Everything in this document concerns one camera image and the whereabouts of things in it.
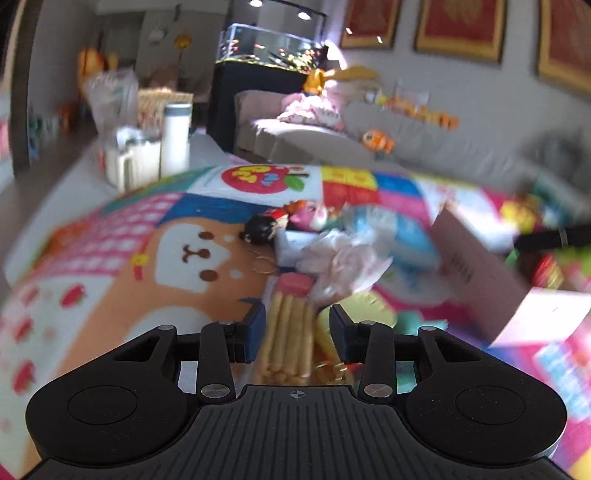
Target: white thermos bottle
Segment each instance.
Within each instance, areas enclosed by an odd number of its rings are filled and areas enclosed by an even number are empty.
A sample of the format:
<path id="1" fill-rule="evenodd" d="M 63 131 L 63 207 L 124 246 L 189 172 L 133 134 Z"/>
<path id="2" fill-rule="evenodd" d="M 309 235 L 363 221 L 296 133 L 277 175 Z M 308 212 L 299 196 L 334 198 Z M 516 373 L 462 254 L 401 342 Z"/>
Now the white thermos bottle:
<path id="1" fill-rule="evenodd" d="M 189 169 L 189 126 L 193 105 L 169 103 L 164 107 L 162 125 L 161 177 Z"/>

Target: glass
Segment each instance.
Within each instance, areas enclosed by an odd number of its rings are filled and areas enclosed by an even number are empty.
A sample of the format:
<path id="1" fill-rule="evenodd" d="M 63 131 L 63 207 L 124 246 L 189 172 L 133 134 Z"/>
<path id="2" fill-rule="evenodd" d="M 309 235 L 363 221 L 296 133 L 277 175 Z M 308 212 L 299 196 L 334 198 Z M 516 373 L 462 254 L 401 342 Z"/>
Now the glass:
<path id="1" fill-rule="evenodd" d="M 245 61 L 300 73 L 316 68 L 321 45 L 309 38 L 232 24 L 220 35 L 218 61 Z"/>

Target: metal screw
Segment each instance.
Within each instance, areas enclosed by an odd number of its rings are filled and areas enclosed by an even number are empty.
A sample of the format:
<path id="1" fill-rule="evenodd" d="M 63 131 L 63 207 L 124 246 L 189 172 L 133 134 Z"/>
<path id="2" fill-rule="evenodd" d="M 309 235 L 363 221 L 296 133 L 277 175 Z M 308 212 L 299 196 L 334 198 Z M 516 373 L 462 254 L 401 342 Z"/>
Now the metal screw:
<path id="1" fill-rule="evenodd" d="M 201 395 L 207 398 L 223 398 L 229 393 L 230 389 L 220 383 L 211 383 L 201 389 Z"/>
<path id="2" fill-rule="evenodd" d="M 392 387 L 383 383 L 370 383 L 363 389 L 363 391 L 366 395 L 373 398 L 386 398 L 394 392 Z"/>

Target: cardboard box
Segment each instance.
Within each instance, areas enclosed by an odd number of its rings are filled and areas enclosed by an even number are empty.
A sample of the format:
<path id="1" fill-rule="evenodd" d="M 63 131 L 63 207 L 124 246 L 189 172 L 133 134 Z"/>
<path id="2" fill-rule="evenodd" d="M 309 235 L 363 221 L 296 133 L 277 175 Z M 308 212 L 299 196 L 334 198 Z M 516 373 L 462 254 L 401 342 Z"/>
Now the cardboard box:
<path id="1" fill-rule="evenodd" d="M 529 286 L 448 209 L 430 233 L 454 292 L 491 346 L 561 342 L 591 309 L 591 294 Z"/>

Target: wicker basket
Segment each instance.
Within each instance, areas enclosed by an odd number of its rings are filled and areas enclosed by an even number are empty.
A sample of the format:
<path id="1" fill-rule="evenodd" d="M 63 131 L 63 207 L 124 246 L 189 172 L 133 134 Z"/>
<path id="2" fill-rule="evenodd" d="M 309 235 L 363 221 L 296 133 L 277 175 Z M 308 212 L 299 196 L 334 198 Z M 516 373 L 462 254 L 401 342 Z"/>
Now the wicker basket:
<path id="1" fill-rule="evenodd" d="M 193 94 L 162 89 L 140 89 L 138 93 L 139 127 L 142 129 L 155 128 L 160 131 L 164 107 L 168 103 L 193 104 Z"/>

